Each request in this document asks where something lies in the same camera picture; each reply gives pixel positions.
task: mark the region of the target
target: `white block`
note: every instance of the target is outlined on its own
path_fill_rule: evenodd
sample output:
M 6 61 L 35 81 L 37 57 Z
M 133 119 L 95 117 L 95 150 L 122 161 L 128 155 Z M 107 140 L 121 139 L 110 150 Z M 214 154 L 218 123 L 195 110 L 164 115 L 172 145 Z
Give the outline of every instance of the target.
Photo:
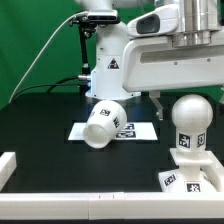
M 4 187 L 9 177 L 16 169 L 15 152 L 5 152 L 0 157 L 0 190 Z
M 195 166 L 195 165 L 210 165 L 212 160 L 207 154 L 207 151 L 202 152 L 180 152 L 176 148 L 171 148 L 170 153 L 177 166 Z
M 0 194 L 1 220 L 88 220 L 88 210 L 88 194 Z
M 224 218 L 223 193 L 126 193 L 126 219 Z
M 89 219 L 124 219 L 124 193 L 91 194 Z

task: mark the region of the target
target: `white ball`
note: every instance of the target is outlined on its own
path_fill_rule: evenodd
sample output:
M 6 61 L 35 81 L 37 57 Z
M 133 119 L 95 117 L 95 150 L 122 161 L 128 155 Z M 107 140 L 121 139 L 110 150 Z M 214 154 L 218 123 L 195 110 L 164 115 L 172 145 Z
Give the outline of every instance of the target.
M 212 117 L 213 111 L 209 102 L 194 94 L 180 98 L 172 110 L 174 125 L 182 131 L 197 132 L 207 129 Z

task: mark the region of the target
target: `green backdrop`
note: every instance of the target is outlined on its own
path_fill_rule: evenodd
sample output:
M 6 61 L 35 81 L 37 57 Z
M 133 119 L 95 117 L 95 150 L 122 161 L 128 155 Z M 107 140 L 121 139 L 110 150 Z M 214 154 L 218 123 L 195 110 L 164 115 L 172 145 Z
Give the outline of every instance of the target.
M 73 0 L 0 0 L 0 108 L 8 103 L 14 88 L 55 29 L 80 10 Z M 124 22 L 128 22 L 140 16 L 142 11 L 140 7 L 121 9 L 119 14 Z M 87 45 L 90 65 L 93 68 L 95 39 L 88 40 Z M 38 60 L 21 88 L 51 84 L 77 75 L 81 66 L 78 29 L 76 26 L 70 28 L 65 25 Z M 212 94 L 217 100 L 222 95 L 220 87 L 195 90 Z M 78 91 L 78 87 L 60 87 L 55 91 Z

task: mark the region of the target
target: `warning label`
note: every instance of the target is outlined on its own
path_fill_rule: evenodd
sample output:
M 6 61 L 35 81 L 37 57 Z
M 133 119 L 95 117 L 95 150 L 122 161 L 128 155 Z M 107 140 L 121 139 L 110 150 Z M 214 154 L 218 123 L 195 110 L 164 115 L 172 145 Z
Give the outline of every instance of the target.
M 114 58 L 112 59 L 111 63 L 109 64 L 108 69 L 119 69 L 119 66 Z

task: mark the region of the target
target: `paper sheet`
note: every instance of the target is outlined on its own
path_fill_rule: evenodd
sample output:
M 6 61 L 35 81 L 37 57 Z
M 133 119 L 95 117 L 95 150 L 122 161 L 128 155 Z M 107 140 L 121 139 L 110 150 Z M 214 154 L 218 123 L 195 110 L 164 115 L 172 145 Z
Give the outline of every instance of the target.
M 68 140 L 83 140 L 83 129 L 86 123 L 74 123 Z M 115 140 L 158 140 L 151 122 L 130 122 L 121 130 Z

